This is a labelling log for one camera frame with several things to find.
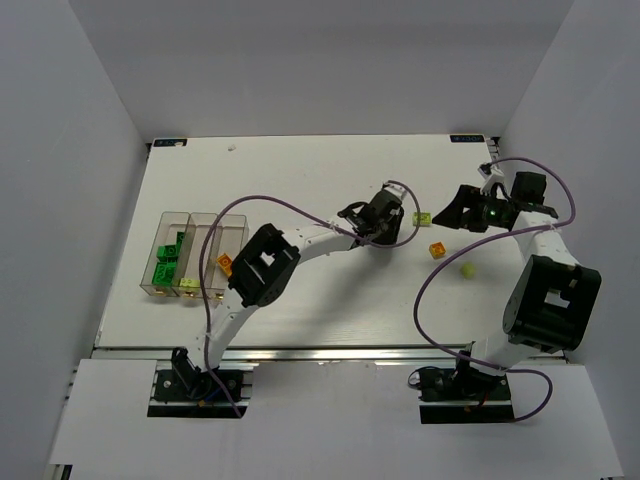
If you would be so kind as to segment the lime upside-down lego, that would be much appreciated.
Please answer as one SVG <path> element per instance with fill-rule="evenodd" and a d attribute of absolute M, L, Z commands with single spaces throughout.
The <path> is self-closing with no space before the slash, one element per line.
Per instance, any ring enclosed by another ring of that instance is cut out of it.
<path fill-rule="evenodd" d="M 429 212 L 414 212 L 412 216 L 412 225 L 415 227 L 427 227 L 432 223 L 431 214 Z"/>

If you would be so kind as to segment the pale yellow small lego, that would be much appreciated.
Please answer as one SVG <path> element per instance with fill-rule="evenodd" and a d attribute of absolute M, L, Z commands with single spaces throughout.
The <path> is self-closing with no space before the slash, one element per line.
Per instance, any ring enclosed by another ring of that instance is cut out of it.
<path fill-rule="evenodd" d="M 466 262 L 460 267 L 460 274 L 464 279 L 473 279 L 476 275 L 476 267 L 471 262 Z"/>

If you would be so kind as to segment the large orange lego brick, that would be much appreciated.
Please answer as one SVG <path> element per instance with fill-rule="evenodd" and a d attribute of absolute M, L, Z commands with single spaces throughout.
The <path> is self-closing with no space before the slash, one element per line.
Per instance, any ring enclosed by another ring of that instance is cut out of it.
<path fill-rule="evenodd" d="M 218 267 L 225 273 L 227 277 L 232 275 L 232 259 L 226 253 L 223 253 L 216 259 Z"/>

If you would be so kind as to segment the green and lime lego stack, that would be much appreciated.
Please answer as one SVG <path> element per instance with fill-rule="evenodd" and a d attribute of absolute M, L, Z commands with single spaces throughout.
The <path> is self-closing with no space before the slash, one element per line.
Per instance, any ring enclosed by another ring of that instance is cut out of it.
<path fill-rule="evenodd" d="M 180 288 L 199 288 L 200 281 L 194 278 L 183 277 L 180 279 L 179 287 Z"/>

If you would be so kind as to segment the green 2x3 lego brick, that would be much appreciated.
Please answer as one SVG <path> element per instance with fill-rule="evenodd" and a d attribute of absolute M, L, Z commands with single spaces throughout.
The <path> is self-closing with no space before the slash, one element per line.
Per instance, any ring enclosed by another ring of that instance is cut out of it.
<path fill-rule="evenodd" d="M 161 245 L 156 250 L 156 258 L 159 262 L 176 262 L 179 257 L 180 247 L 176 244 Z"/>

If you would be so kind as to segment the green 2x4 lego brick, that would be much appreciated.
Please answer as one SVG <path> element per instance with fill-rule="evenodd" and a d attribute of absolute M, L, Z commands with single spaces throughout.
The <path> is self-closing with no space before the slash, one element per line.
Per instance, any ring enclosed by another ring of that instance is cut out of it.
<path fill-rule="evenodd" d="M 163 287 L 171 286 L 173 284 L 176 266 L 176 262 L 158 262 L 152 276 L 152 284 Z"/>

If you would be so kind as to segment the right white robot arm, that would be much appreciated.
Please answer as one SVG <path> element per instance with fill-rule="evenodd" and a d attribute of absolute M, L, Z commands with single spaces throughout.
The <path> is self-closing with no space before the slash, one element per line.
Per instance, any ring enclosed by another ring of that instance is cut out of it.
<path fill-rule="evenodd" d="M 490 227 L 514 235 L 524 269 L 507 301 L 502 325 L 474 341 L 468 352 L 472 371 L 498 377 L 538 353 L 575 350 L 581 343 L 600 286 L 600 273 L 569 252 L 546 205 L 545 175 L 519 172 L 510 189 L 496 166 L 481 169 L 480 187 L 462 185 L 434 216 L 435 225 L 483 233 Z"/>

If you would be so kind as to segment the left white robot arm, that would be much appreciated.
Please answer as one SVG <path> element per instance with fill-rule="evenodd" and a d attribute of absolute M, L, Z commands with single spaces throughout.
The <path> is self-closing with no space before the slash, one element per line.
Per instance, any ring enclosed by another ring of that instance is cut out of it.
<path fill-rule="evenodd" d="M 231 341 L 250 316 L 283 294 L 295 269 L 301 264 L 360 246 L 383 249 L 401 246 L 398 236 L 407 193 L 406 186 L 389 180 L 372 200 L 352 203 L 328 220 L 266 195 L 249 195 L 225 207 L 219 218 L 243 201 L 265 200 L 280 204 L 311 223 L 285 231 L 271 223 L 262 225 L 232 261 L 231 276 L 221 302 L 212 307 L 209 295 L 203 295 L 205 330 L 202 363 L 194 364 L 184 347 L 172 352 L 172 368 L 182 382 L 192 387 L 204 374 L 218 381 L 214 370 L 219 367 Z"/>

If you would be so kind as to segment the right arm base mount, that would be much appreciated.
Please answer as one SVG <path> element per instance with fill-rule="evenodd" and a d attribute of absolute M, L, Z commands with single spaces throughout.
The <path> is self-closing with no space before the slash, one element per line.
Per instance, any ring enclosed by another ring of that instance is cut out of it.
<path fill-rule="evenodd" d="M 507 378 L 479 372 L 467 362 L 458 361 L 455 368 L 416 369 L 407 383 L 419 393 L 422 424 L 499 424 L 515 419 Z"/>

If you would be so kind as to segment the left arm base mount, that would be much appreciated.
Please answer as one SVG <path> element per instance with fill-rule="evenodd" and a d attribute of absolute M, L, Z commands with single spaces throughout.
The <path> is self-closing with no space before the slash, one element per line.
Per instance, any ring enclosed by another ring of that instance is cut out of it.
<path fill-rule="evenodd" d="M 147 416 L 175 419 L 242 418 L 250 398 L 249 372 L 215 369 L 214 373 L 224 387 L 191 361 L 186 348 L 174 348 L 170 364 L 156 370 Z"/>

